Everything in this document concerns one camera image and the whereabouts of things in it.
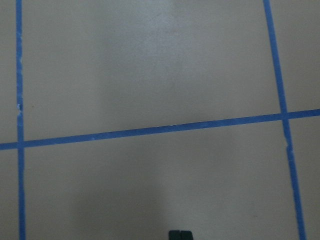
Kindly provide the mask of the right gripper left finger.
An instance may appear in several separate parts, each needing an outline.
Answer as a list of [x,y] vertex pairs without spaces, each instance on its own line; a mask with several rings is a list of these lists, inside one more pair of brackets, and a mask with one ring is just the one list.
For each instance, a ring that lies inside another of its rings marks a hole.
[[169,240],[181,240],[181,231],[180,230],[170,230],[168,232]]

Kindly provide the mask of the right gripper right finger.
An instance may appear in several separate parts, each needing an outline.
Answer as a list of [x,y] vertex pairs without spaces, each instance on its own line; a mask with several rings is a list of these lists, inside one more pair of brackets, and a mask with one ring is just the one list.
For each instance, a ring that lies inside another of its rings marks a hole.
[[180,239],[181,240],[193,240],[193,233],[189,230],[181,230],[180,231]]

